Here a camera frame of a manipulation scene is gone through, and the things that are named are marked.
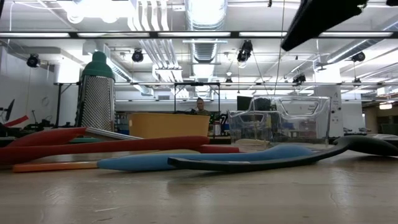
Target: red object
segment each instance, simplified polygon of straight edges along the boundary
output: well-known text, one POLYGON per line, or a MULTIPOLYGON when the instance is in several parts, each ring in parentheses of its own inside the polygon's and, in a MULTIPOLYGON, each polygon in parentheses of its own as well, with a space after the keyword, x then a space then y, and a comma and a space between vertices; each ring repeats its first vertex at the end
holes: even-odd
POLYGON ((68 144, 72 139, 84 135, 86 128, 60 128, 39 131, 26 135, 8 144, 6 147, 56 146, 68 144))
POLYGON ((10 121, 10 122, 4 124, 4 126, 8 127, 8 128, 13 127, 14 125, 21 124, 22 122, 27 121, 28 119, 29 118, 25 115, 21 118, 15 119, 14 121, 10 121))
POLYGON ((200 146, 198 148, 192 149, 200 153, 239 153, 238 147, 229 146, 200 146))
POLYGON ((17 164, 29 162, 47 156, 64 154, 83 154, 101 152, 123 152, 123 151, 146 151, 146 150, 171 150, 171 149, 198 149, 200 146, 209 143, 205 136, 187 136, 158 139, 139 139, 106 141, 85 144, 70 144, 61 146, 4 147, 0 149, 0 164, 17 164))

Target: orange foam strip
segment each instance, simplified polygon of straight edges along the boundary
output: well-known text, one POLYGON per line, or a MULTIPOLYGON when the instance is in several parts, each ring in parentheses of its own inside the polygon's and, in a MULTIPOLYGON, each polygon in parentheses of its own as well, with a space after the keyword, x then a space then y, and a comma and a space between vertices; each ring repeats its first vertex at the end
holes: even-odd
POLYGON ((12 167, 13 172, 40 172, 53 170, 72 169, 95 169, 97 161, 89 162, 51 162, 43 164, 16 164, 12 167))

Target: yellow box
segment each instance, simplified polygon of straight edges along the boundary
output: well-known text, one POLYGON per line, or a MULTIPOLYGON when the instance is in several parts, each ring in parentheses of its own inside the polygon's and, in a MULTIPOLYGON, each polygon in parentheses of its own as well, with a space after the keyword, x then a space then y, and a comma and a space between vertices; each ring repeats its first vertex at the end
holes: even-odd
POLYGON ((207 136, 209 120, 199 115, 134 113, 129 115, 129 130, 141 138, 207 136))

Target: desk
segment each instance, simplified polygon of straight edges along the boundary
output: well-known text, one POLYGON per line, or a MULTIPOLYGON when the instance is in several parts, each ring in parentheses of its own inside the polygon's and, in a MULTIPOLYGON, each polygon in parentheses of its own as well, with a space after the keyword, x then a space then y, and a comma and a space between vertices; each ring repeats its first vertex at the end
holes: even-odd
POLYGON ((397 160, 346 152, 242 174, 2 170, 0 217, 2 224, 398 223, 397 160))

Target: spotlight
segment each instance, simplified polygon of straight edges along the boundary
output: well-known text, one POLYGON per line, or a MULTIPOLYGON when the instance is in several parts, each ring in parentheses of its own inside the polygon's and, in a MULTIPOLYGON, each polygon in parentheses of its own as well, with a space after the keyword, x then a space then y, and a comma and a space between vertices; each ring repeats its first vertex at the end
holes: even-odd
POLYGON ((301 73, 300 75, 297 75, 296 77, 293 78, 292 83, 303 83, 305 81, 306 81, 305 75, 301 73))
POLYGON ((225 82, 226 82, 226 83, 232 83, 232 78, 226 78, 226 79, 225 79, 225 82))
POLYGON ((253 45, 251 43, 251 40, 245 40, 241 50, 238 53, 238 62, 245 62, 249 59, 251 56, 250 52, 253 51, 253 45))
POLYGON ((353 62, 363 62, 365 60, 365 54, 363 52, 360 52, 354 56, 351 57, 351 60, 353 62))
POLYGON ((362 83, 360 78, 354 78, 353 83, 362 83))
POLYGON ((132 59, 133 62, 142 62, 143 59, 144 59, 144 56, 142 54, 142 50, 141 49, 135 49, 131 59, 132 59))
POLYGON ((30 57, 26 61, 27 66, 30 68, 38 68, 40 67, 40 59, 38 54, 31 54, 30 57))

